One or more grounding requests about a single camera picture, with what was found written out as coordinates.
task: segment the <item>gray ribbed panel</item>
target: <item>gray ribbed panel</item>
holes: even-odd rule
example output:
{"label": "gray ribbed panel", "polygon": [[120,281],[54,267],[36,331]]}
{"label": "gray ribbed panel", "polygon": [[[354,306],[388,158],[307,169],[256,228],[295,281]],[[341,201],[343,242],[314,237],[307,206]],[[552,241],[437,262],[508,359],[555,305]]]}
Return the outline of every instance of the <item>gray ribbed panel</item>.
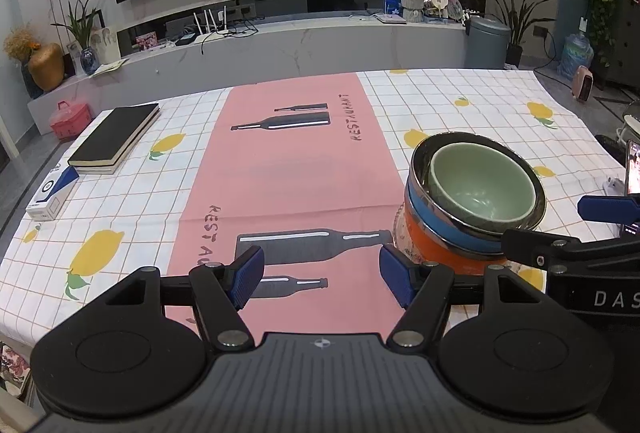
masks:
{"label": "gray ribbed panel", "polygon": [[[319,348],[317,339],[331,345]],[[34,433],[604,433],[591,416],[554,425],[489,418],[447,393],[422,357],[372,335],[270,334],[220,357],[200,387],[148,418],[111,425],[50,416]]]}

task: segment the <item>marble tv cabinet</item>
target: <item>marble tv cabinet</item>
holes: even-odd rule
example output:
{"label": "marble tv cabinet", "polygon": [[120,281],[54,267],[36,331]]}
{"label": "marble tv cabinet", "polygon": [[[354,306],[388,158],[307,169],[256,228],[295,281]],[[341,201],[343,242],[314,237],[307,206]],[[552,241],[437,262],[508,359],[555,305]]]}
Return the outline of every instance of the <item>marble tv cabinet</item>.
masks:
{"label": "marble tv cabinet", "polygon": [[386,25],[378,20],[316,18],[258,25],[244,38],[212,35],[204,45],[147,50],[115,72],[72,77],[29,103],[40,133],[62,100],[102,110],[188,93],[291,77],[398,68],[462,68],[459,24]]}

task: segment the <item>blue gripper pad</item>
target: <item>blue gripper pad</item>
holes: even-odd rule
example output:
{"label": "blue gripper pad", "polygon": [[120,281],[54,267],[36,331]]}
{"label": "blue gripper pad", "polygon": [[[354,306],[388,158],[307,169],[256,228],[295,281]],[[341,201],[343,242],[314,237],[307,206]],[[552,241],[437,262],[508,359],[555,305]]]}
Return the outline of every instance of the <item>blue gripper pad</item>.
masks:
{"label": "blue gripper pad", "polygon": [[416,267],[395,247],[383,245],[380,248],[380,275],[402,308],[407,308],[414,300],[417,290],[411,285],[409,268]]}
{"label": "blue gripper pad", "polygon": [[630,196],[585,194],[578,202],[578,214],[588,222],[633,225],[640,220],[640,206]]}
{"label": "blue gripper pad", "polygon": [[236,310],[244,308],[246,302],[254,293],[258,283],[264,275],[264,252],[260,247],[256,247],[257,251],[249,249],[245,254],[249,253],[249,258],[244,259],[240,256],[233,262],[229,268],[235,267],[231,288],[226,292],[233,303]]}

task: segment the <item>pink basket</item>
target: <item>pink basket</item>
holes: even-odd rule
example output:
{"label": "pink basket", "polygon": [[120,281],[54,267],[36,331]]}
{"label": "pink basket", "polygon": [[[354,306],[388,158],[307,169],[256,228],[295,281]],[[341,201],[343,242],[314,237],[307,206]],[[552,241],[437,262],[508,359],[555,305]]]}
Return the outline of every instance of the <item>pink basket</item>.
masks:
{"label": "pink basket", "polygon": [[58,103],[58,111],[49,118],[49,125],[60,140],[77,137],[91,123],[91,112],[87,104],[72,104],[66,100]]}

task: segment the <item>orange bowl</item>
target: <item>orange bowl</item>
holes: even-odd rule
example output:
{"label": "orange bowl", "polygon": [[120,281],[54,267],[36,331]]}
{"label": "orange bowl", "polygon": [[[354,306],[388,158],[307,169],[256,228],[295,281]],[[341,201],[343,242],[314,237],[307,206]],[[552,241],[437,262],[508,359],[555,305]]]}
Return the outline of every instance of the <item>orange bowl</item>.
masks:
{"label": "orange bowl", "polygon": [[425,261],[437,261],[438,263],[448,265],[456,274],[470,274],[475,276],[482,275],[487,265],[494,263],[498,265],[506,264],[505,257],[499,257],[499,259],[494,261],[480,261],[460,256],[445,249],[421,231],[420,226],[414,220],[414,217],[412,217],[406,205],[404,206],[404,220],[409,237]]}

